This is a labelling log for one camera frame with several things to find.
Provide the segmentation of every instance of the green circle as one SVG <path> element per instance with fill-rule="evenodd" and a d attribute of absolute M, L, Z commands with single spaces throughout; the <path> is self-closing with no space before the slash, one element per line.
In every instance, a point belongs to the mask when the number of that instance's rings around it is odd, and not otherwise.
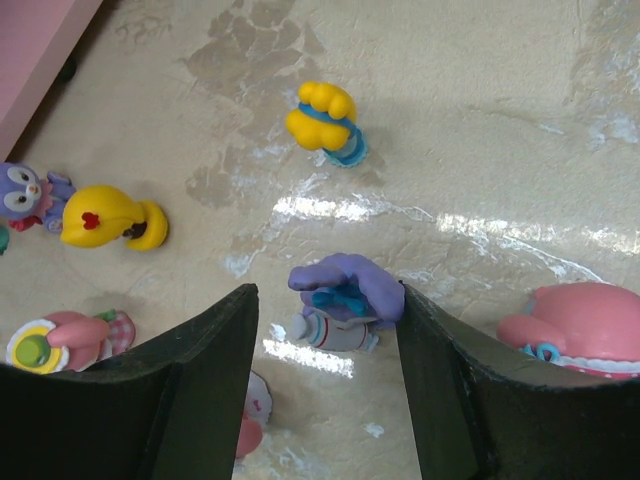
<path fill-rule="evenodd" d="M 16 358 L 26 367 L 35 368 L 43 365 L 49 360 L 50 354 L 51 347 L 42 335 L 31 335 L 16 346 Z"/>

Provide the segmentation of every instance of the owl eye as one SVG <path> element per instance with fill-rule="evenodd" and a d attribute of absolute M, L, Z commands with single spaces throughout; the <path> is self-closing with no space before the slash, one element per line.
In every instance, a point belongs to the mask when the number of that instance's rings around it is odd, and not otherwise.
<path fill-rule="evenodd" d="M 18 185 L 29 185 L 36 182 L 34 175 L 24 167 L 10 167 L 7 170 L 7 177 Z"/>
<path fill-rule="evenodd" d="M 4 196 L 3 203 L 12 212 L 25 213 L 33 208 L 34 200 L 21 192 L 9 192 Z"/>

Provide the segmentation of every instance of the concrete floor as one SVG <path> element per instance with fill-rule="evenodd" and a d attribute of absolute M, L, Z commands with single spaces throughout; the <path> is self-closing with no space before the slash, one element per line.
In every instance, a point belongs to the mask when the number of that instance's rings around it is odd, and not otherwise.
<path fill-rule="evenodd" d="M 111 307 L 145 340 L 255 282 L 254 369 L 275 412 L 236 477 L 419 478 L 393 334 L 370 356 L 289 343 L 292 267 L 362 253 L 489 333 L 536 286 L 640 291 L 640 7 L 471 5 L 107 5 L 21 160 L 157 200 L 171 237 L 140 254 L 13 234 L 0 340 L 51 311 Z M 372 148 L 362 166 L 336 169 L 285 132 L 306 80 L 356 100 Z"/>

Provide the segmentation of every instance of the purple owl toy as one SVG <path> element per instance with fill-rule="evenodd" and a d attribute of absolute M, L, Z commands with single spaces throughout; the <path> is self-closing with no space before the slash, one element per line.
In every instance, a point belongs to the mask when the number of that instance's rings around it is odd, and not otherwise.
<path fill-rule="evenodd" d="M 62 231 L 62 212 L 76 189 L 69 178 L 52 172 L 40 180 L 24 165 L 0 163 L 0 216 L 19 232 L 35 224 Z"/>

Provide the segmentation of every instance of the blue hair bow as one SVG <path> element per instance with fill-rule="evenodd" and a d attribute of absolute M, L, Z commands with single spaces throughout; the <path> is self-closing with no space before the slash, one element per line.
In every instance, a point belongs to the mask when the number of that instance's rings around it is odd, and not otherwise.
<path fill-rule="evenodd" d="M 358 317 L 367 315 L 367 297 L 356 285 L 339 285 L 328 288 L 326 292 L 316 292 L 311 296 L 313 306 L 320 310 L 327 307 L 347 307 Z"/>

